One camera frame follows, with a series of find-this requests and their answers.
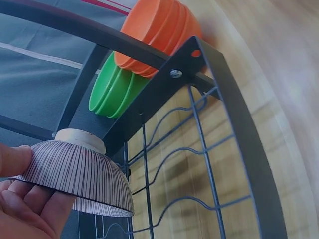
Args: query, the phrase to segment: orange bowl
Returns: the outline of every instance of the orange bowl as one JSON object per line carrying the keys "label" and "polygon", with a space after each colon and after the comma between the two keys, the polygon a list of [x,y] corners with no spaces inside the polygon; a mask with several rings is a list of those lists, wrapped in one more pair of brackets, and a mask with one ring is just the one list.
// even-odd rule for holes
{"label": "orange bowl", "polygon": [[[121,32],[148,44],[167,17],[173,0],[139,0],[127,16]],[[134,59],[115,52],[115,63],[127,69]]]}
{"label": "orange bowl", "polygon": [[[174,34],[176,29],[178,28],[178,20],[180,16],[180,3],[177,1],[173,1],[172,7],[169,10],[167,18],[163,25],[160,27],[156,35],[150,41],[149,45],[156,48],[159,51],[165,50],[167,47],[171,36]],[[146,69],[152,68],[147,64],[136,61],[136,63],[130,66],[130,70],[132,70],[136,74],[143,73]]]}
{"label": "orange bowl", "polygon": [[[184,10],[186,16],[186,20],[184,20],[185,24],[184,27],[181,27],[179,35],[174,34],[174,36],[171,36],[170,43],[164,50],[164,52],[168,55],[172,55],[175,51],[177,51],[191,36],[196,35],[199,38],[202,38],[200,25],[193,13],[188,9],[188,7],[181,3],[180,8]],[[149,67],[141,73],[141,76],[151,78],[156,72],[157,70],[155,68]]]}
{"label": "orange bowl", "polygon": [[186,9],[187,12],[185,24],[186,27],[184,28],[184,31],[181,34],[179,41],[175,45],[175,48],[170,55],[177,51],[191,36],[198,36],[199,38],[202,38],[201,28],[197,19],[187,6],[183,4],[181,5]]}

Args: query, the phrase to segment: wooden surface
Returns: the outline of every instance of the wooden surface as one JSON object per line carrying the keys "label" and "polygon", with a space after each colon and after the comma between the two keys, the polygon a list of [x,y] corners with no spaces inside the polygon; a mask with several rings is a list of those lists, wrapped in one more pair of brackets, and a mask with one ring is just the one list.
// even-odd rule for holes
{"label": "wooden surface", "polygon": [[[319,1],[317,0],[182,0],[200,21],[204,39],[221,51],[240,87],[263,143],[280,195],[289,238],[319,238]],[[193,89],[195,97],[199,94]],[[180,90],[147,123],[147,138],[158,120],[177,106],[190,106]],[[155,140],[190,112],[175,112]],[[230,133],[222,103],[212,98],[200,119],[207,145]],[[173,149],[201,150],[192,119],[148,154],[149,179]],[[142,148],[141,131],[129,142],[129,155]],[[234,140],[209,153],[220,203],[249,193]],[[131,187],[145,185],[144,165],[132,166]],[[188,151],[172,155],[150,188],[153,223],[163,208],[181,196],[196,196],[214,206],[204,157]],[[147,228],[145,191],[134,195],[134,229]],[[227,238],[259,238],[252,202],[222,210]],[[135,234],[150,238],[149,232]],[[193,201],[180,201],[155,228],[155,238],[220,238],[216,213]]]}

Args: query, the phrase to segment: red stripe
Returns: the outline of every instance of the red stripe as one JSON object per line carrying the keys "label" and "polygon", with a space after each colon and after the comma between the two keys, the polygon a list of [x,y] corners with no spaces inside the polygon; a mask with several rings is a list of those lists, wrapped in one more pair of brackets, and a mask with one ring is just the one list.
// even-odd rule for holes
{"label": "red stripe", "polygon": [[114,3],[114,4],[116,4],[116,5],[122,6],[122,7],[126,8],[126,9],[128,9],[128,10],[131,10],[131,8],[129,8],[129,7],[127,7],[127,6],[124,6],[124,5],[122,5],[122,4],[119,4],[119,3],[117,3],[117,2],[110,1],[110,0],[105,0],[105,1],[109,1],[109,2]]}
{"label": "red stripe", "polygon": [[95,1],[95,0],[82,0],[82,1],[87,2],[87,3],[91,3],[91,4],[96,5],[96,6],[101,6],[101,7],[104,7],[104,8],[119,12],[119,13],[122,13],[122,14],[124,14],[126,16],[129,14],[128,12],[123,11],[122,9],[118,9],[118,8],[116,8],[114,6],[110,6],[110,5],[102,3],[100,1]]}

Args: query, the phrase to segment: green bowl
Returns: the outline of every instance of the green bowl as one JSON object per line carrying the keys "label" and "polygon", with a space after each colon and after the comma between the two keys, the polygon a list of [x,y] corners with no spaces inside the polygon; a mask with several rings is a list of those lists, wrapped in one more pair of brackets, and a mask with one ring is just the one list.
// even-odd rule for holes
{"label": "green bowl", "polygon": [[109,92],[119,70],[120,68],[114,61],[114,52],[112,52],[102,66],[101,72],[94,83],[89,100],[90,111],[96,111],[101,106],[101,103]]}
{"label": "green bowl", "polygon": [[109,92],[95,111],[102,116],[112,116],[120,106],[131,81],[132,72],[120,69]]}
{"label": "green bowl", "polygon": [[141,89],[147,84],[148,81],[149,79],[132,73],[131,81],[128,90],[126,91],[126,94],[123,98],[123,101],[121,102],[115,113],[109,116],[109,118],[118,118],[119,116],[121,116],[121,114],[126,110],[126,108],[135,99],[135,97],[139,94]]}

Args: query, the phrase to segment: hand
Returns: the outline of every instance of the hand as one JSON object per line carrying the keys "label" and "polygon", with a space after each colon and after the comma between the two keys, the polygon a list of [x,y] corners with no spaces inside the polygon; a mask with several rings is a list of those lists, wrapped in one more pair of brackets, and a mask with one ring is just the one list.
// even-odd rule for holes
{"label": "hand", "polygon": [[[31,162],[29,146],[0,144],[0,177],[23,173]],[[58,239],[75,197],[18,180],[0,182],[0,237]]]}

